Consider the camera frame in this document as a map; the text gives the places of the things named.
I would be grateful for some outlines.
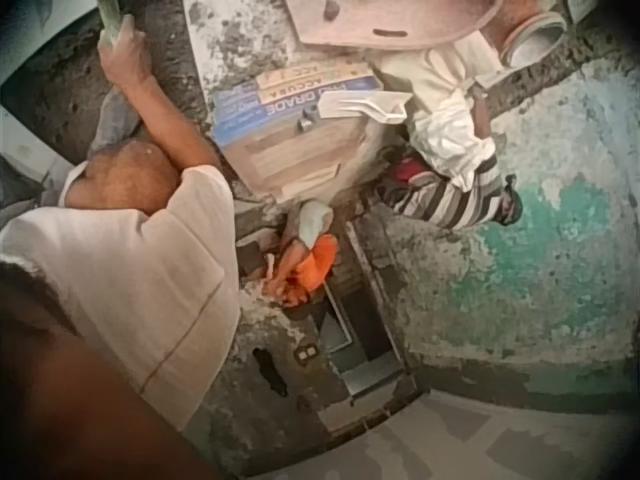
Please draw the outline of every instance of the weathered wall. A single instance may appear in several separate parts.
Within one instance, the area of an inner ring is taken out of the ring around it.
[[[382,207],[357,224],[374,263],[393,252],[391,323],[425,385],[555,410],[635,391],[639,82],[597,60],[493,122],[518,224],[447,233]]]
[[[599,478],[629,418],[500,408],[423,396],[348,444],[260,480]]]

